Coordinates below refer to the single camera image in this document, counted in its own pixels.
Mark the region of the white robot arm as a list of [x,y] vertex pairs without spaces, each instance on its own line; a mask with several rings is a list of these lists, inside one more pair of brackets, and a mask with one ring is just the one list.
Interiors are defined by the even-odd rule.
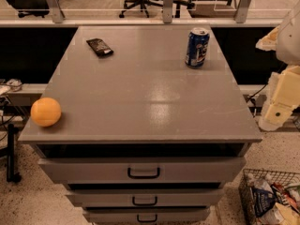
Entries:
[[300,2],[279,26],[257,42],[256,47],[275,51],[277,59],[287,65],[280,73],[271,74],[259,119],[261,129],[274,131],[281,128],[300,106]]

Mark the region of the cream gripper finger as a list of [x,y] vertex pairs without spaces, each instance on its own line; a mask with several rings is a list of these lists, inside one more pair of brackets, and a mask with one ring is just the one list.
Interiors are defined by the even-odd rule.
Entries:
[[264,131],[275,131],[281,128],[282,124],[282,119],[279,117],[267,119],[265,116],[262,116],[258,122],[259,127]]

